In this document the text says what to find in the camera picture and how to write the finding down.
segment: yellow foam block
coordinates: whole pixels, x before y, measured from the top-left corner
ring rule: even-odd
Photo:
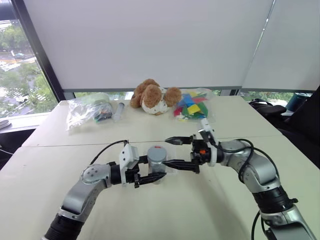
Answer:
[[[191,114],[194,114],[196,112],[200,112],[201,109],[198,107],[198,105],[194,104],[190,107],[188,107],[188,113],[191,115]]]
[[[198,94],[196,94],[194,91],[190,91],[189,94],[190,94],[191,97],[195,97],[195,96],[198,95]]]

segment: table surface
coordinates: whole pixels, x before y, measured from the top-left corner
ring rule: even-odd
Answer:
[[[316,238],[320,239],[320,171],[284,136],[248,137],[278,167],[282,186]],[[169,158],[189,159],[191,146],[165,142],[132,144],[139,154],[162,145]],[[2,239],[36,240],[47,231],[68,190],[101,145],[21,147],[0,171]],[[118,162],[117,144],[97,163]],[[134,189],[114,185],[104,190],[87,219],[79,240],[172,239],[248,240],[257,204],[236,172],[217,164],[200,174],[179,171],[160,184]],[[260,224],[256,240],[266,240]]]
[[[198,130],[196,122],[175,120],[172,110],[155,116],[142,108],[130,107],[128,100],[123,102],[126,106],[119,122],[109,119],[96,124],[91,121],[70,133],[66,131],[69,105],[62,101],[22,146],[110,144],[121,139],[132,143],[154,142],[172,136],[190,136]],[[210,124],[218,139],[282,135],[240,96],[217,96],[210,104],[214,114]]]

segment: black office chair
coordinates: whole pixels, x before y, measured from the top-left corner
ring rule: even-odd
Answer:
[[[320,87],[288,118],[281,116],[281,106],[265,105],[256,110],[320,169],[319,91]]]

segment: brown stuffed animal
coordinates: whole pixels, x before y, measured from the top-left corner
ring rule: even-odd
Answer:
[[[134,90],[130,105],[142,107],[148,114],[160,115],[181,99],[181,91],[177,87],[164,89],[153,79],[147,79]]]

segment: teddy bear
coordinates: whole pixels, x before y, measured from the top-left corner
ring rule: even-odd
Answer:
[[[130,100],[133,108],[142,107],[148,114],[160,115],[169,110],[181,99],[181,91],[177,87],[165,89],[153,79],[144,80],[134,90]]]

